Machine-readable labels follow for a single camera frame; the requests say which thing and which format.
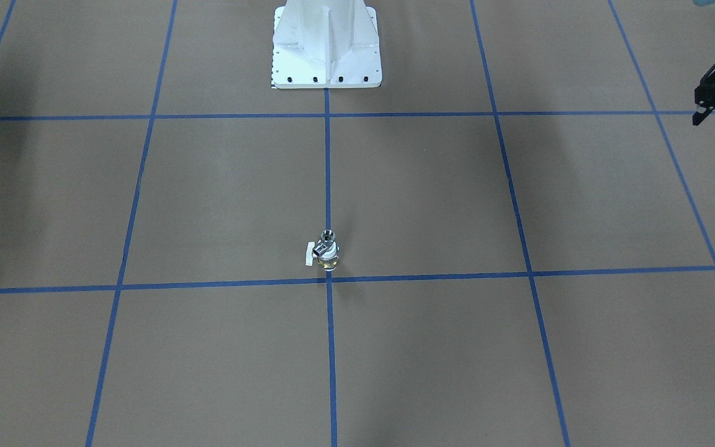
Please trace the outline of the white pedestal column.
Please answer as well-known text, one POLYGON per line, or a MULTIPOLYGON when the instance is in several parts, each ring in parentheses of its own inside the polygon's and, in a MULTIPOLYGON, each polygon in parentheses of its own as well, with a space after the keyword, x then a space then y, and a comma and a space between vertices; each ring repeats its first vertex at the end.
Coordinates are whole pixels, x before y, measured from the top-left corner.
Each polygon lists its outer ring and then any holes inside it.
POLYGON ((382 84, 377 11, 363 1, 287 1, 273 14, 271 86, 365 89, 382 84))

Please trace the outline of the chrome pipe fitting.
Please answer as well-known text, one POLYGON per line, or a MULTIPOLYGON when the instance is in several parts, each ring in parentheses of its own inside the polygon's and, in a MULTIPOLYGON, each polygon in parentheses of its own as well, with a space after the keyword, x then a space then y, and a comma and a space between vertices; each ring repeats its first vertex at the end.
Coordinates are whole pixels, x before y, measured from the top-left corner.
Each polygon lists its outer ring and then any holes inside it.
POLYGON ((338 249, 335 232, 332 229, 325 229, 313 244, 310 252, 316 260, 330 260, 330 258, 338 257, 338 249))

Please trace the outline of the white brass PPR valve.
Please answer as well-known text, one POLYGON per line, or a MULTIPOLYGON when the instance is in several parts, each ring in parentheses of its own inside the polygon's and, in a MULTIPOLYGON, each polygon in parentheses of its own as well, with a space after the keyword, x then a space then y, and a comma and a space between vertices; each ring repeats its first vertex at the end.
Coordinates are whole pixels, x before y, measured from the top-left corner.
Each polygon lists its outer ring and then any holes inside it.
POLYGON ((317 243, 310 241, 306 246, 305 265, 319 265, 325 272, 335 271, 340 261, 340 247, 337 243, 317 243))

